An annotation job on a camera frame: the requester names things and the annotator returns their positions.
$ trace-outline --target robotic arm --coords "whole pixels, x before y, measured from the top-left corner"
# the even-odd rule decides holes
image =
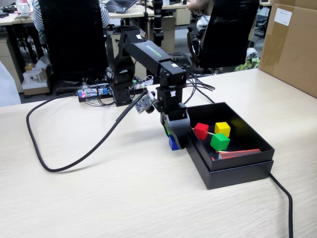
[[[166,134],[173,136],[179,148],[185,148],[187,129],[190,128],[187,108],[182,103],[186,72],[156,44],[143,39],[139,28],[126,28],[120,36],[118,55],[109,64],[106,73],[114,100],[123,105],[132,101],[129,87],[132,86],[135,65],[131,56],[160,78],[155,108],[160,112],[160,121]]]

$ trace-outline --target circuit board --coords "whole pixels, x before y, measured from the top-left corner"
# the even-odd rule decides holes
[[[152,106],[156,102],[156,98],[153,96],[151,92],[148,92],[146,95],[144,95],[140,101],[137,102],[135,105],[135,108],[137,109],[138,113],[144,112],[146,109],[148,109],[150,106]]]

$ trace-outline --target person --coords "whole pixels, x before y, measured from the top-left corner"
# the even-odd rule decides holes
[[[101,2],[99,2],[99,7],[100,7],[100,12],[101,12],[101,20],[103,23],[103,27],[106,27],[106,26],[108,26],[109,21],[110,21],[109,13],[104,8],[104,6],[101,4]],[[33,12],[34,12],[34,25],[35,25],[35,28],[39,32],[40,42],[42,45],[46,45],[47,41],[46,41],[46,36],[45,36],[45,29],[44,29],[39,0],[34,0]]]
[[[201,33],[203,33],[206,30],[209,24],[212,8],[212,0],[194,0],[188,6],[188,9],[194,14],[198,11],[203,13],[203,16],[198,19],[196,24],[197,30]]]

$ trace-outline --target office chair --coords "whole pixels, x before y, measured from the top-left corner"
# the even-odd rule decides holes
[[[39,0],[55,80],[92,82],[108,67],[98,0]]]
[[[213,0],[206,31],[188,27],[187,43],[196,67],[218,69],[244,64],[258,7],[259,0]]]

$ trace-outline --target light wood tabletop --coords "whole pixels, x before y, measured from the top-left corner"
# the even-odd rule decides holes
[[[162,9],[163,9],[163,10],[168,10],[168,9],[183,9],[183,8],[188,8],[189,3],[190,3],[190,2],[187,1],[187,4],[186,4],[186,5],[182,5],[182,4],[180,4],[180,3],[176,3],[176,4],[173,4],[173,5],[162,6]],[[152,4],[151,1],[147,2],[147,5],[153,7],[153,4]]]
[[[133,18],[133,17],[143,17],[144,16],[145,8],[143,5],[133,5],[129,8],[125,13],[115,13],[109,12],[109,16],[111,19],[115,18]],[[154,16],[154,11],[152,9],[147,9],[147,13],[149,16]],[[21,20],[14,20],[18,16],[18,13],[12,13],[9,16],[4,18],[0,18],[0,26],[8,26],[12,24],[22,24],[22,23],[33,23],[33,14],[31,14],[32,19],[21,19]]]
[[[293,196],[294,237],[316,237],[317,99],[258,69],[202,81],[275,148],[272,174]],[[187,106],[208,103],[196,92]],[[288,237],[288,200],[271,179],[207,190],[186,149],[171,151],[158,112],[133,109],[74,170],[48,173],[25,121],[38,104],[0,108],[0,237]],[[80,158],[124,109],[72,97],[36,110],[30,123],[47,165]]]
[[[17,16],[17,13],[9,14],[9,16],[5,16],[4,18],[0,18],[0,26],[9,26],[12,25],[14,18]]]
[[[261,2],[260,1],[260,6],[273,6],[273,3],[270,0],[268,2]]]

